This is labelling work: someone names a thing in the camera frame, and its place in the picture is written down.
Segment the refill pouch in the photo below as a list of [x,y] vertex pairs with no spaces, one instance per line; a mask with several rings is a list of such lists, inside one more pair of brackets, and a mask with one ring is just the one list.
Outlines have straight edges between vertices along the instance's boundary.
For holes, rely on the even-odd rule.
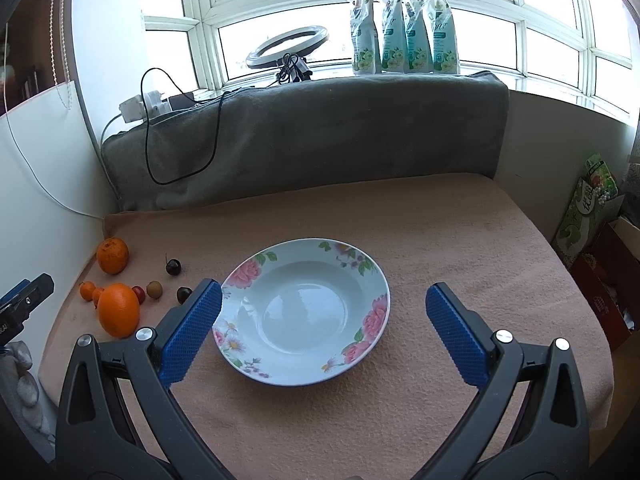
[[404,6],[408,70],[410,73],[431,73],[434,70],[432,49],[423,14],[427,0],[401,1]]
[[352,70],[357,76],[378,70],[378,36],[373,19],[373,0],[346,0],[350,5],[349,26],[352,37]]
[[381,5],[382,71],[405,73],[407,44],[401,0],[378,0]]
[[434,71],[459,73],[456,25],[448,0],[427,0],[426,10],[432,26]]

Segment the grey green blanket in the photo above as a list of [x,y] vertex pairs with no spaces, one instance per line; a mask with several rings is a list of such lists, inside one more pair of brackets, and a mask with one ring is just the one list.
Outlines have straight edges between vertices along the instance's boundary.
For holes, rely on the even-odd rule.
[[124,211],[497,170],[508,87],[491,72],[372,75],[231,92],[108,138]]

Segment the dark cherry with stem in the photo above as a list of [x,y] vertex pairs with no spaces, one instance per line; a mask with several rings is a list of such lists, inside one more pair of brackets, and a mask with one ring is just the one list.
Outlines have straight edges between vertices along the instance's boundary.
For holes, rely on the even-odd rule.
[[165,262],[165,271],[169,276],[179,276],[182,273],[182,264],[176,258],[167,258]]

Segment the green juice carton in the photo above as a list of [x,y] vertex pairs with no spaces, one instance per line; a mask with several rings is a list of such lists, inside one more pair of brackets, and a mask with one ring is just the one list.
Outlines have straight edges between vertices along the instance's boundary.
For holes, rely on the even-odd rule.
[[605,218],[605,209],[620,190],[608,164],[598,153],[591,155],[578,178],[564,217],[551,245],[569,269],[591,242]]

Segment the large smooth orange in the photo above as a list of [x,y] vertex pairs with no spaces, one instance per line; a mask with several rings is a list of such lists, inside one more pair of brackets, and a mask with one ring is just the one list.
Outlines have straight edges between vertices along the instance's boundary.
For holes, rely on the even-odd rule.
[[128,285],[115,283],[104,288],[96,310],[100,325],[114,338],[127,338],[138,328],[140,304],[134,290]]

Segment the spotted orange tangerine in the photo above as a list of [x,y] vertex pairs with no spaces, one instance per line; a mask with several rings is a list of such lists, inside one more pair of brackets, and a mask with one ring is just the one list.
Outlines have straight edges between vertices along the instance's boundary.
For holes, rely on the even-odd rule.
[[96,248],[96,262],[106,274],[119,274],[129,262],[129,248],[119,237],[106,238]]

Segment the floral white plate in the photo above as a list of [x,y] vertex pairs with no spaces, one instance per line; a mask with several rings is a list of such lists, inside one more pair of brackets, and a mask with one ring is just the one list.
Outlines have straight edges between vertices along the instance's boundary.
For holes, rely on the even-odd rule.
[[390,285],[363,250],[287,240],[240,263],[221,286],[213,337],[242,375],[277,387],[325,382],[362,361],[390,318]]

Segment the brown longan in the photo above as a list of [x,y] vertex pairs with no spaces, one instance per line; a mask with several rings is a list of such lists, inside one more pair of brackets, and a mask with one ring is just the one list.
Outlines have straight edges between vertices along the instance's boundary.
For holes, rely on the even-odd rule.
[[160,284],[159,281],[150,281],[149,284],[146,285],[146,294],[154,299],[159,300],[161,296],[163,296],[163,285]]

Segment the small mandarin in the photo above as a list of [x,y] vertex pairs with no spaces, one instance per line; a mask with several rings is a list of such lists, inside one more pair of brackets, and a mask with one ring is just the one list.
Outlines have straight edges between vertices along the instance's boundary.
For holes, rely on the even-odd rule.
[[96,287],[95,289],[93,289],[92,302],[93,302],[95,308],[98,307],[99,300],[100,300],[100,297],[101,297],[103,291],[104,291],[103,287]]
[[92,301],[93,300],[93,292],[96,289],[96,285],[90,281],[82,282],[78,287],[79,295],[84,301]]

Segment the white power strip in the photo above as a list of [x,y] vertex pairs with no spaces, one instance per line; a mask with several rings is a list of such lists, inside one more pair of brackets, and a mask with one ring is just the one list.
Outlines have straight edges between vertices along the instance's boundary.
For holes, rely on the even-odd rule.
[[172,111],[169,101],[163,100],[162,94],[157,90],[133,96],[121,102],[118,109],[124,122],[147,120]]

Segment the red cardboard box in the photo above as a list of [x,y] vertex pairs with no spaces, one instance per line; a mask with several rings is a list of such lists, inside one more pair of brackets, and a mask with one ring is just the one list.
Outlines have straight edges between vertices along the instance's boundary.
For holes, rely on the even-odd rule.
[[639,229],[620,218],[602,226],[570,274],[612,351],[639,331]]

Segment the dark cherry without stem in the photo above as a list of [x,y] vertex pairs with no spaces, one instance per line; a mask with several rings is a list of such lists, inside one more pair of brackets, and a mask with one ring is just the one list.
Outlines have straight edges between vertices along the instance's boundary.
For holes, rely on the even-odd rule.
[[179,304],[184,304],[191,295],[192,295],[192,289],[190,289],[190,287],[181,286],[176,291],[176,297]]

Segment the small cherry tomato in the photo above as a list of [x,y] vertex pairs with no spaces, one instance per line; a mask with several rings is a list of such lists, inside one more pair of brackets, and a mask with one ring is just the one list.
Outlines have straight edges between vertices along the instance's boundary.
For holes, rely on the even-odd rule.
[[137,297],[138,303],[143,304],[145,302],[145,297],[146,297],[145,290],[140,286],[134,286],[132,290],[134,291],[134,294]]

